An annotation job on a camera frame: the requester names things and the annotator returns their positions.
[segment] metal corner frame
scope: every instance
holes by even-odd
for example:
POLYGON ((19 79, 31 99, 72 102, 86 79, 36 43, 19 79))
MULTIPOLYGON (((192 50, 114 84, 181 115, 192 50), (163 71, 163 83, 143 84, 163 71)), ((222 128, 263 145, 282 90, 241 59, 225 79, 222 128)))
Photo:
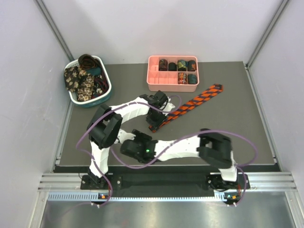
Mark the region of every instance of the metal corner frame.
POLYGON ((255 50, 251 54, 248 62, 246 63, 246 66, 248 68, 250 68, 252 66, 253 62, 255 61, 255 59, 256 59, 256 57, 258 55, 258 53, 261 51, 261 49, 264 46, 266 40, 268 39, 270 33, 272 32, 273 28, 275 27, 275 25, 277 24, 278 20, 282 16, 283 11, 286 9, 289 1, 290 0, 282 0, 281 1, 281 4, 279 5, 279 7, 277 8, 277 10, 275 11, 274 16, 272 17, 271 21, 269 22, 269 24, 268 24, 265 32, 263 33, 261 39, 257 43, 257 45, 255 47, 255 50))
POLYGON ((63 147, 65 144, 66 136, 67 136, 68 126, 69 126, 71 116, 72 116, 72 110, 73 110, 73 102, 70 100, 68 103, 67 110, 66 110, 65 119, 63 121, 63 125, 62 125, 61 131, 60 131, 59 140, 57 142, 56 154, 55 154, 55 157, 53 158, 53 164, 51 167, 52 171, 55 169, 55 166, 59 165, 59 163, 60 163, 61 154, 62 154, 63 147))
POLYGON ((66 57, 70 61, 75 60, 71 51, 70 51, 70 49, 67 46, 67 43, 63 39, 56 23, 54 22, 52 16, 50 15, 45 3, 43 2, 43 0, 34 0, 34 1, 36 2, 36 5, 37 5, 38 9, 40 10, 40 12, 42 13, 43 17, 45 18, 46 22, 50 26, 50 28, 51 28, 52 32, 54 33, 58 43, 60 44, 62 50, 64 51, 66 57))

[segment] rolled belt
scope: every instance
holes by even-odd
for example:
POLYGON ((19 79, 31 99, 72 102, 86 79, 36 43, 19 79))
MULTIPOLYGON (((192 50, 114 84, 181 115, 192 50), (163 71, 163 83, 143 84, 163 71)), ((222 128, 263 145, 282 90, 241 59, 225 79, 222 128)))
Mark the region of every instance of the rolled belt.
POLYGON ((88 54, 84 54, 81 57, 79 57, 78 62, 80 68, 82 68, 83 70, 88 70, 96 67, 100 67, 102 70, 100 62, 88 54))

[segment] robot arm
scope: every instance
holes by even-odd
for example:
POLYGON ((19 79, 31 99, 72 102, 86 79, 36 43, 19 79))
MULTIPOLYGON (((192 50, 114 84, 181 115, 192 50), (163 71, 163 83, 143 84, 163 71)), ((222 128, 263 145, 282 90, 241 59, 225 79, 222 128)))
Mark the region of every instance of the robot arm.
POLYGON ((159 161, 186 157, 201 158, 218 168, 224 181, 235 182, 237 180, 231 141, 226 136, 219 133, 207 133, 173 144, 175 140, 153 141, 152 137, 137 130, 133 130, 132 133, 135 135, 134 139, 124 141, 120 152, 141 163, 148 163, 170 146, 165 153, 158 157, 159 161))
MULTIPOLYGON (((170 103, 170 99, 161 91, 158 91, 154 96, 142 95, 133 101, 118 106, 108 107, 102 104, 88 125, 88 128, 112 108, 115 109, 127 105, 125 108, 119 109, 105 118, 104 121, 108 121, 107 125, 101 121, 89 133, 92 154, 96 164, 104 174, 108 172, 107 160, 110 146, 115 143, 122 144, 122 154, 135 158, 139 162, 148 163, 160 154, 164 148, 174 142, 153 141, 152 137, 137 130, 127 133, 120 129, 122 123, 140 115, 147 115, 146 120, 152 125, 158 122, 161 123, 166 118, 166 114, 162 112, 155 111, 141 104, 129 105, 130 103, 150 104, 158 109, 163 108, 164 111, 170 111, 174 108, 174 105, 170 103)), ((184 157, 204 159, 207 163, 219 169, 222 179, 225 181, 236 181, 237 179, 231 141, 228 137, 221 134, 203 134, 180 141, 170 147, 158 160, 166 161, 184 157)), ((90 171, 98 178, 102 177, 93 162, 90 165, 90 171)))

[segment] fabric pile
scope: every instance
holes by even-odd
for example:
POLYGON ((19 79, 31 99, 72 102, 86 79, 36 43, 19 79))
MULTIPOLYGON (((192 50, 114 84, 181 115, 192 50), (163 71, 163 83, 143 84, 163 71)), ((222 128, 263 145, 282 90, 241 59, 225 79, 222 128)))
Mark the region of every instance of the fabric pile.
POLYGON ((100 62, 84 54, 78 59, 79 66, 65 69, 66 89, 76 92, 78 101, 88 101, 106 93, 109 84, 100 62))

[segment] cable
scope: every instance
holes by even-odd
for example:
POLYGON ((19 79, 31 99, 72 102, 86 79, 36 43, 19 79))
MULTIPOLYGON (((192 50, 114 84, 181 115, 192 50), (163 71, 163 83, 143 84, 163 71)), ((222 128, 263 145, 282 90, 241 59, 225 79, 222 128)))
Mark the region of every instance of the cable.
POLYGON ((80 180, 82 181, 82 178, 80 177, 80 173, 78 173, 78 177, 80 178, 80 180))
POLYGON ((242 175, 243 175, 243 178, 244 178, 244 189, 243 189, 243 193, 242 193, 241 198, 239 199, 238 202, 236 202, 235 206, 239 205, 240 202, 243 200, 244 195, 245 195, 245 192, 246 192, 246 189, 247 189, 247 178, 246 178, 245 172, 244 172, 243 169, 240 168, 239 166, 237 166, 237 169, 240 170, 240 171, 242 172, 242 175))
POLYGON ((167 106, 168 102, 169 102, 169 99, 168 99, 168 97, 167 97, 165 105, 164 105, 164 106, 163 106, 163 108, 162 108, 162 109, 160 109, 160 110, 164 110, 164 109, 166 108, 166 106, 167 106))
POLYGON ((169 96, 170 99, 173 98, 173 97, 177 97, 177 98, 180 100, 179 106, 177 106, 176 109, 173 109, 173 110, 171 110, 171 111, 169 111, 169 112, 165 112, 165 111, 163 111, 163 110, 159 110, 159 111, 161 111, 162 113, 173 113, 173 112, 177 111, 177 110, 180 108, 180 106, 181 106, 182 98, 181 98, 181 96, 179 96, 179 95, 172 95, 172 96, 169 96))
POLYGON ((130 168, 130 169, 134 169, 134 170, 140 170, 140 169, 143 169, 143 168, 146 168, 148 166, 150 166, 151 164, 153 164, 154 162, 156 162, 158 160, 158 158, 167 151, 167 149, 169 149, 171 146, 173 146, 174 144, 177 144, 178 142, 182 141, 182 140, 185 140, 185 139, 188 139, 188 138, 191 138, 193 136, 196 136, 196 135, 200 135, 200 134, 205 134, 205 133, 223 133, 223 134, 229 134, 229 135, 233 135, 237 138, 240 138, 242 140, 245 140, 247 143, 249 143, 254 151, 255 151, 255 156, 253 159, 251 159, 249 162, 245 163, 245 164, 241 164, 241 165, 237 165, 238 167, 243 167, 243 166, 246 166, 248 164, 251 164, 255 161, 255 159, 257 158, 257 154, 258 154, 258 151, 257 151, 257 147, 253 144, 253 142, 251 142, 249 139, 245 138, 244 136, 242 135, 239 135, 239 134, 236 134, 236 133, 232 133, 232 132, 228 132, 228 131, 223 131, 223 130, 205 130, 205 131, 200 131, 200 132, 196 132, 196 133, 193 133, 193 134, 188 134, 188 135, 185 135, 177 140, 175 140, 173 143, 171 143, 169 146, 167 146, 165 149, 162 150, 162 152, 160 152, 156 157, 154 157, 153 160, 151 160, 150 162, 148 162, 147 164, 144 164, 142 166, 131 166, 131 165, 128 165, 126 163, 124 163, 115 153, 115 151, 113 150, 112 147, 110 147, 110 150, 113 154, 113 156, 124 166, 130 168))

